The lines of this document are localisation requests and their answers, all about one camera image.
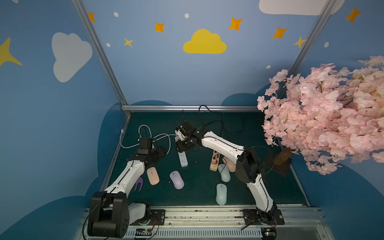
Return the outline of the purple pink garden fork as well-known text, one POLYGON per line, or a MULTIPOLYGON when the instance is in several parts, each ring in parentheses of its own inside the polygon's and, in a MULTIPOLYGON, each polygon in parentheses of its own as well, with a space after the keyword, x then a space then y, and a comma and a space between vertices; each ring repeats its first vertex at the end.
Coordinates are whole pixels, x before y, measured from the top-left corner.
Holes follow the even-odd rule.
POLYGON ((142 178, 142 177, 139 177, 138 180, 137 180, 136 183, 135 183, 134 191, 135 191, 135 192, 141 192, 142 187, 143 187, 143 184, 144 184, 144 180, 143 180, 143 178, 142 178))

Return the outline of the pink mouse near strip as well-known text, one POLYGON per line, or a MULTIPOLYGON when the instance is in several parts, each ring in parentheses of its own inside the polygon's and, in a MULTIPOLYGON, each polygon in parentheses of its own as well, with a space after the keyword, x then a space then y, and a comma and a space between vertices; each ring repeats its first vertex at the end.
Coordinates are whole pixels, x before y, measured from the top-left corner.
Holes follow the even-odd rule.
POLYGON ((223 157, 223 163, 227 166, 230 173, 234 173, 236 171, 236 164, 229 158, 223 157))

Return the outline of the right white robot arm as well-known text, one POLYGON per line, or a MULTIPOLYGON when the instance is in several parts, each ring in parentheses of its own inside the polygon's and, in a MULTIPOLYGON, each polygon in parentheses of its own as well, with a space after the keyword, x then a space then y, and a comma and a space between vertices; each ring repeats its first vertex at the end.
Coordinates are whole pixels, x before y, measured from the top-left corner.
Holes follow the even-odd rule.
POLYGON ((175 133, 180 138, 177 141, 177 150, 180 153, 201 146, 212 149, 232 161, 236 166, 237 178, 247 184, 261 215, 272 217, 275 214, 277 205, 264 184, 261 159, 253 148, 231 143, 204 127, 195 128, 187 121, 176 127, 175 133))

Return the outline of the aluminium frame rail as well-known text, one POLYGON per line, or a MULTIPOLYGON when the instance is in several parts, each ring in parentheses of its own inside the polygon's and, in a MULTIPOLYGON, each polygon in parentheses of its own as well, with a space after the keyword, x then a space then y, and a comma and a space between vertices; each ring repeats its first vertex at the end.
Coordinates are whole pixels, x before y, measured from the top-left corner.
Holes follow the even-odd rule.
POLYGON ((257 106, 165 106, 122 105, 122 111, 131 112, 259 112, 257 106))

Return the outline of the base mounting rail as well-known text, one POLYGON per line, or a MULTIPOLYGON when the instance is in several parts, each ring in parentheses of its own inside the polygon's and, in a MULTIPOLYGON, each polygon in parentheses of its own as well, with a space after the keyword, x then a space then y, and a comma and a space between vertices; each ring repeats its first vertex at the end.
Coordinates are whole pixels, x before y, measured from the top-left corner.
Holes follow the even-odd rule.
POLYGON ((254 222, 254 205, 153 206, 159 221, 128 226, 124 240, 332 240, 320 208, 279 205, 268 224, 254 222))

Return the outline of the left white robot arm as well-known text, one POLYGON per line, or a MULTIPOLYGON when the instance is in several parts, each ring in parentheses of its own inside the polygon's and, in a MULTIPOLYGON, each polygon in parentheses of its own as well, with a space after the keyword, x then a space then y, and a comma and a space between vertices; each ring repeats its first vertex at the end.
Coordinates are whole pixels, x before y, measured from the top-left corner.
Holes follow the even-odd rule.
POLYGON ((160 146, 138 149, 128 159, 117 179, 104 191, 94 193, 87 217, 88 236, 122 238, 132 223, 152 220, 150 205, 130 203, 128 196, 145 170, 153 167, 165 155, 165 149, 160 146))

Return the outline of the pink cherry blossom tree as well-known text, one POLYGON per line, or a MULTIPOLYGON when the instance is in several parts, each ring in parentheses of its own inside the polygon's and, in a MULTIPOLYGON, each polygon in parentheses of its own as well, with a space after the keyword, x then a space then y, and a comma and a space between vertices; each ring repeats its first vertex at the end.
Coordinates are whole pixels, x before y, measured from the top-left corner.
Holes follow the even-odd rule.
POLYGON ((312 68, 307 77, 282 70, 270 84, 258 97, 268 145, 280 140, 321 175, 335 172, 345 159, 384 161, 383 56, 353 71, 334 64, 312 68))

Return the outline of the purple wireless mouse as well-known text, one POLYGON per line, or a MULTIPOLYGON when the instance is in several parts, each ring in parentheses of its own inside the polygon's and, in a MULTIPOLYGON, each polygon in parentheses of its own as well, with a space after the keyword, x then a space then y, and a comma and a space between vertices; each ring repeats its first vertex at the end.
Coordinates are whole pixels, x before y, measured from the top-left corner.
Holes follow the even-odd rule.
POLYGON ((174 187, 177 190, 181 190, 185 186, 185 182, 178 171, 171 172, 170 179, 172 180, 174 187))

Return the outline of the cream red power strip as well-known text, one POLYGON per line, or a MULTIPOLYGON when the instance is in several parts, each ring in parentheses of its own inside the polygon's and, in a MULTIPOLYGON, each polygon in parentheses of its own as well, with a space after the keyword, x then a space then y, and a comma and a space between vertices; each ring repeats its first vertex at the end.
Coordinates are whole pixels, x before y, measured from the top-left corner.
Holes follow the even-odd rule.
POLYGON ((211 171, 216 172, 218 170, 219 161, 220 161, 220 153, 218 153, 217 151, 214 151, 212 155, 212 160, 210 163, 211 171))

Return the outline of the white power strip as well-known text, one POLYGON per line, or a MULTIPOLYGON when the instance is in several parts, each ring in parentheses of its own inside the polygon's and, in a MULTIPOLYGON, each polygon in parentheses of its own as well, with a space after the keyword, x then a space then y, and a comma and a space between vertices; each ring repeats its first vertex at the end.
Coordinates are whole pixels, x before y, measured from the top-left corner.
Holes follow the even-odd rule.
POLYGON ((188 166, 188 160, 187 160, 186 153, 185 152, 182 152, 182 153, 178 152, 178 156, 179 156, 181 167, 182 168, 187 167, 188 166))

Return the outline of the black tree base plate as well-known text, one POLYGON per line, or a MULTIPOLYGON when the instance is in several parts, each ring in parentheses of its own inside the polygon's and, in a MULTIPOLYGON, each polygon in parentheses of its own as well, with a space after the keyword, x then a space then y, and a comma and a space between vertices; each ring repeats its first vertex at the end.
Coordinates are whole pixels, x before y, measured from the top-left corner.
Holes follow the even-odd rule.
POLYGON ((289 152, 289 149, 284 148, 279 154, 269 153, 266 157, 265 164, 268 168, 287 177, 290 173, 291 156, 293 154, 289 152))

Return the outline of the light green wireless mouse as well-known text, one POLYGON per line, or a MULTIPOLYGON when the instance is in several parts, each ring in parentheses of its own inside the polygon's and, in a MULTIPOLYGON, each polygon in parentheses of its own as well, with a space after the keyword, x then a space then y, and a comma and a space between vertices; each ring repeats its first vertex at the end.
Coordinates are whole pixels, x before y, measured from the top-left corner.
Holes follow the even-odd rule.
POLYGON ((227 203, 227 186, 224 184, 217 184, 216 202, 218 205, 225 205, 227 203))

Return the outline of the beige pink wireless mouse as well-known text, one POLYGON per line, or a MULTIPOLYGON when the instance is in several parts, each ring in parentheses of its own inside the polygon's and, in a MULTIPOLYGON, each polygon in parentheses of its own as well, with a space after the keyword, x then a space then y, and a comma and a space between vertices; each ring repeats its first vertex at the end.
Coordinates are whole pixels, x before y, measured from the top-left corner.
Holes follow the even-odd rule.
POLYGON ((155 186, 160 182, 160 177, 155 167, 147 169, 147 176, 152 186, 155 186))

